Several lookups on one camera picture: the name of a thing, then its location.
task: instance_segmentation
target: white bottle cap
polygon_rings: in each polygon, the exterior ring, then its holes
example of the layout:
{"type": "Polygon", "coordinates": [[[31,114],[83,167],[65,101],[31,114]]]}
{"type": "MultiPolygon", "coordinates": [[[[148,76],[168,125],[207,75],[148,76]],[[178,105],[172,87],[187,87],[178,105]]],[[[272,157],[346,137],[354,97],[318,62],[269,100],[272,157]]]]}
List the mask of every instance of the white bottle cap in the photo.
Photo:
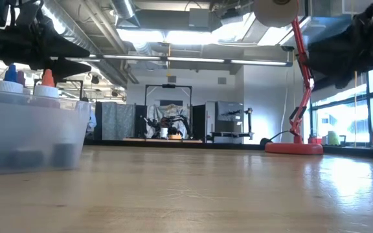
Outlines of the white bottle cap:
{"type": "Polygon", "coordinates": [[[31,94],[31,90],[24,87],[23,94],[31,94]]]}
{"type": "Polygon", "coordinates": [[[58,98],[58,89],[55,88],[55,87],[38,85],[34,88],[34,95],[35,96],[58,98]]]}
{"type": "Polygon", "coordinates": [[[0,81],[0,91],[23,94],[24,86],[20,83],[0,81]]]}

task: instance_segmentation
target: wooden surface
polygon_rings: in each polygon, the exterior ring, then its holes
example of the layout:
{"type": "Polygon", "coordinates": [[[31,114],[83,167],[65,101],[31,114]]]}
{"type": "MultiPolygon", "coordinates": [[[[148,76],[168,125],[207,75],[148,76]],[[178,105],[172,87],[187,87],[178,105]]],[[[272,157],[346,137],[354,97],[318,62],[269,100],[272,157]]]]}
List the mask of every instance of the wooden surface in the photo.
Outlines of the wooden surface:
{"type": "Polygon", "coordinates": [[[179,140],[179,139],[123,139],[128,142],[183,142],[183,143],[202,143],[201,140],[179,140]]]}
{"type": "Polygon", "coordinates": [[[0,232],[373,232],[373,160],[90,147],[0,175],[0,232]]]}

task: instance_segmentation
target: blue bottle cap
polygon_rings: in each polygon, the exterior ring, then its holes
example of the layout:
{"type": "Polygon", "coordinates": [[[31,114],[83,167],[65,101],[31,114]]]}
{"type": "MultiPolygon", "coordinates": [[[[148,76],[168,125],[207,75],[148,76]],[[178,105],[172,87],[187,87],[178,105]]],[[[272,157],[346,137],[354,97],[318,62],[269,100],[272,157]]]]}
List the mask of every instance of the blue bottle cap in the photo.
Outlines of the blue bottle cap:
{"type": "Polygon", "coordinates": [[[4,81],[17,82],[17,72],[14,64],[11,64],[8,70],[5,72],[4,81]]]}

